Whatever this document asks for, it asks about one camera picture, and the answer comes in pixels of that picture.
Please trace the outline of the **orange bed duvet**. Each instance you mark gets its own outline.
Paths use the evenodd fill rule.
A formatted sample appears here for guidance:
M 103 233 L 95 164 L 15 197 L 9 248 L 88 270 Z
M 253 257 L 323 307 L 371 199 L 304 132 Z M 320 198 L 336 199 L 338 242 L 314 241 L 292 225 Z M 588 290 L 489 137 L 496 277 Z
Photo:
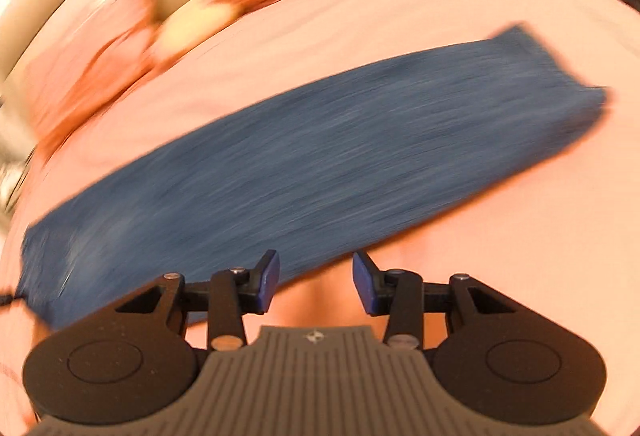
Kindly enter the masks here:
M 26 227 L 145 152 L 227 113 L 330 74 L 513 24 L 576 78 L 608 91 L 573 148 L 373 250 L 428 280 L 468 273 L 600 350 L 594 416 L 639 423 L 639 16 L 617 0 L 282 0 L 249 14 L 79 130 L 29 175 L 1 259 L 21 271 Z

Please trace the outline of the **yellow cushion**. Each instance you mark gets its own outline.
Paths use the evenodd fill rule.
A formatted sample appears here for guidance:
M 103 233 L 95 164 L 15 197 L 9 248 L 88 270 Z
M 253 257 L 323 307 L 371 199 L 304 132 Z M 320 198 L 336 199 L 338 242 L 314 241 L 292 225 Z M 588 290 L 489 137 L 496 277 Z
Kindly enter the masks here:
M 153 55 L 157 63 L 181 57 L 235 22 L 242 14 L 238 4 L 217 0 L 190 0 L 171 13 L 157 28 Z

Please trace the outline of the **blue denim jeans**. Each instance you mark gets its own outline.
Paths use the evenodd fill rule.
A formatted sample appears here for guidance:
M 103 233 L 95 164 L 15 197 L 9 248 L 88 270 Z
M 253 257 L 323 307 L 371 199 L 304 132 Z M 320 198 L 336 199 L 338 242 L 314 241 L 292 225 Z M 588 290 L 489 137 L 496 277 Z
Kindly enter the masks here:
M 169 271 L 205 281 L 271 249 L 292 280 L 557 155 L 605 102 L 520 26 L 334 74 L 55 208 L 26 230 L 17 294 L 58 330 Z

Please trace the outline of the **small orange pillow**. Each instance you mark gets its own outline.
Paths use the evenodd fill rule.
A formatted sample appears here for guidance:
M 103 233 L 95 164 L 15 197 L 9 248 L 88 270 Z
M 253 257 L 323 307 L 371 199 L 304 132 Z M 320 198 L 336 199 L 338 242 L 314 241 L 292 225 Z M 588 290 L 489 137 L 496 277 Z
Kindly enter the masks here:
M 9 75 L 9 89 L 47 158 L 152 67 L 156 0 L 94 0 Z

